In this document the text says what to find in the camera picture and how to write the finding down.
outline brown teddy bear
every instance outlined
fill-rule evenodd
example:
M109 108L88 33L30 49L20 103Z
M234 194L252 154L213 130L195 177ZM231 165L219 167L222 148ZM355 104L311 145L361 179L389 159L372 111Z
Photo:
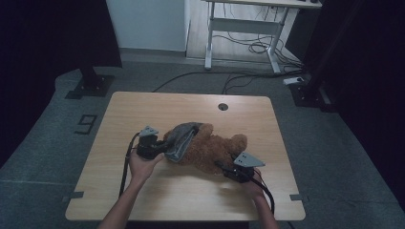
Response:
M180 165L194 165L197 169L208 174L221 174L223 171L215 162L220 161L223 165L232 168L233 159L246 149L247 137L234 135L231 138L223 138L212 135L214 127L209 123L199 123L198 131L189 142L182 158L177 161ZM172 134L173 130L164 135L164 140Z

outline floor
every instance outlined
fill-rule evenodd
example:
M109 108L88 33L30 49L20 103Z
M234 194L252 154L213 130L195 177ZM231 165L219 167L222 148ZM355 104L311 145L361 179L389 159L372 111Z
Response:
M122 61L122 69L96 69L115 77L105 97L65 99L80 72L56 79L49 106L0 170L0 228L96 228L97 221L67 220L65 211L114 92L152 92L177 75L196 73L158 92L221 94L228 74L220 72L268 71L265 64L220 61L206 74L202 60L173 56L126 54ZM340 116L296 107L285 78L256 78L249 84L251 78L239 79L232 85L245 86L228 91L271 99L307 213L302 221L280 221L280 227L405 228L403 210ZM96 115L95 126L88 135L77 135L83 115ZM259 228L258 222L249 228Z
M186 55L189 58L205 58L205 47L208 41L208 12L210 12L210 10L208 10L208 3L204 1L190 1L190 9L191 24ZM271 9L263 6L217 3L215 5L215 16L244 20L279 21L284 10L284 8ZM283 48L283 46L287 42L297 11L297 9L289 10L286 24L281 35L281 41L277 45L278 49L282 49L284 54L288 57L294 56L287 49ZM255 53L249 51L248 45L258 41L258 34L214 31L213 35L213 59L268 62L268 57L265 52ZM247 45L237 44L226 38L233 38ZM263 38L261 41L270 44L271 38ZM256 52L262 52L264 50L260 47L253 47L253 49Z

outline dark curtain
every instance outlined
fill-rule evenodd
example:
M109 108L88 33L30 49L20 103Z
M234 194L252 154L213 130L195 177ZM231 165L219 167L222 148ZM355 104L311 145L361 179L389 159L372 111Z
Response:
M403 1L327 1L306 55L312 77L323 80L334 107L403 209L404 11ZM317 65L322 60L325 64Z
M105 0L2 0L0 40L3 165L48 105L56 77L121 61Z

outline black stand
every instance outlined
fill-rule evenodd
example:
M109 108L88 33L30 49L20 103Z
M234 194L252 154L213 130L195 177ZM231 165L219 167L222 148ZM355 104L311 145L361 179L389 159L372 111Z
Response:
M92 66L80 68L82 79L73 91L66 94L66 99L80 99L83 96L104 97L114 81L112 75L97 75Z

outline table top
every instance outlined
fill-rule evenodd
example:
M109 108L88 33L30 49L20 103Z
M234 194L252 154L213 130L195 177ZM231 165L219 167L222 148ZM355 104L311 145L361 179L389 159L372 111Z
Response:
M246 5L261 5L272 7L287 7L299 9L321 9L322 3L311 3L310 0L305 2L298 0L203 0L205 2L215 3L231 3L231 4L246 4Z
M218 106L225 103L227 111ZM159 139L184 122L212 123L214 135L247 136L246 152L266 163L263 179L275 199L278 220L301 220L305 210L271 101L263 96L115 93L98 129L76 192L66 212L71 220L102 220L118 199L125 153L132 136L149 125ZM140 190L130 220L256 220L253 202L240 184L193 166L164 159Z

